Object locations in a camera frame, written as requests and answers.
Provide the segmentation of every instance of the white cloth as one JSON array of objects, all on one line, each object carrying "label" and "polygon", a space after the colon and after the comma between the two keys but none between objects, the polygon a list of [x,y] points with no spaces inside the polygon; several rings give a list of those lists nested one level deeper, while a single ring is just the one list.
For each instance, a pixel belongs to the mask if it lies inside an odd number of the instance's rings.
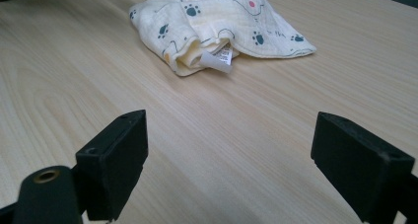
[{"label": "white cloth", "polygon": [[260,58],[292,58],[316,51],[267,0],[147,0],[129,10],[142,41],[179,76],[203,69],[203,51],[230,42]]}]

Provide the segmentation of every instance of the desk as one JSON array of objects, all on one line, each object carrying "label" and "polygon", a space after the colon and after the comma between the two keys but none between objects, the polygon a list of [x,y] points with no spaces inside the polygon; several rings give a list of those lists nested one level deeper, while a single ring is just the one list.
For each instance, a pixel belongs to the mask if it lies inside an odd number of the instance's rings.
[{"label": "desk", "polygon": [[[310,157],[319,111],[418,158],[418,11],[388,0],[269,0],[317,47],[179,78],[140,41],[145,0],[0,3],[0,205],[147,110],[149,158],[120,223],[360,223]],[[418,167],[413,170],[418,175]]]}]

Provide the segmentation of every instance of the table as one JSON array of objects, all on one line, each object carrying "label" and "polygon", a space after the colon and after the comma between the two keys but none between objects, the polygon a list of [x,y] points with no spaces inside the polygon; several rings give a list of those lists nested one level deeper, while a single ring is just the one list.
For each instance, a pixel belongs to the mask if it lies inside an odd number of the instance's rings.
[{"label": "table", "polygon": [[119,223],[360,223],[310,157],[318,112],[418,157],[416,9],[269,0],[317,53],[240,55],[231,74],[181,78],[130,23],[143,1],[0,3],[1,206],[27,175],[73,167],[106,125],[141,109],[150,154]]}]

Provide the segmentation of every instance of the tabletop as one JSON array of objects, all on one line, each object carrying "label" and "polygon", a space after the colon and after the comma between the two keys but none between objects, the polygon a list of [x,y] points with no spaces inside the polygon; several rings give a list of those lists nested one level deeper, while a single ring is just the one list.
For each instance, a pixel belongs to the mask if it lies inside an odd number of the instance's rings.
[{"label": "tabletop", "polygon": [[144,1],[0,2],[0,206],[143,109],[149,157],[119,223],[361,223],[311,159],[318,112],[418,157],[417,9],[268,0],[315,54],[178,77],[130,23]]}]

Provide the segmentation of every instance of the muslin cloth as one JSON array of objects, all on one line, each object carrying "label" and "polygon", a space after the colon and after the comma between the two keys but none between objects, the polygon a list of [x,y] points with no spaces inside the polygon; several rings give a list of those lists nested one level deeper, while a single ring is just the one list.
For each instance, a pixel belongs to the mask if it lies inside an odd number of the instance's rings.
[{"label": "muslin cloth", "polygon": [[179,76],[204,66],[204,51],[215,53],[228,42],[260,58],[292,58],[316,51],[277,14],[267,0],[147,0],[129,10],[145,45]]}]

